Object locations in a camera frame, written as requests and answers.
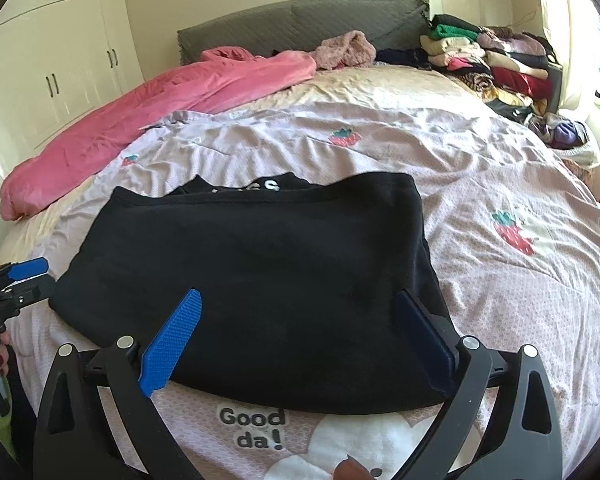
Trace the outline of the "left hand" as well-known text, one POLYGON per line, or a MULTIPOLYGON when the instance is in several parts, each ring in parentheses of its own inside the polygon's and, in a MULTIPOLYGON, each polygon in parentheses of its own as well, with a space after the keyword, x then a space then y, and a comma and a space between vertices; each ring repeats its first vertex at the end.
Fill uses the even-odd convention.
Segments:
POLYGON ((9 333, 1 333, 1 335, 0 335, 0 375, 2 377, 6 377, 8 374, 8 361, 9 361, 8 348, 9 348, 9 346, 10 346, 9 333))

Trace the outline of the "right hand thumb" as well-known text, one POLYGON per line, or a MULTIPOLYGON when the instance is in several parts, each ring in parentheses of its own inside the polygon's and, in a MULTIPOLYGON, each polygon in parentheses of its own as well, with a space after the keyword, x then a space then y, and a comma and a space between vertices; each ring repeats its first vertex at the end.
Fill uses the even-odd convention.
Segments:
POLYGON ((334 480, 373 480, 370 471, 352 456, 342 460, 332 472, 334 480))

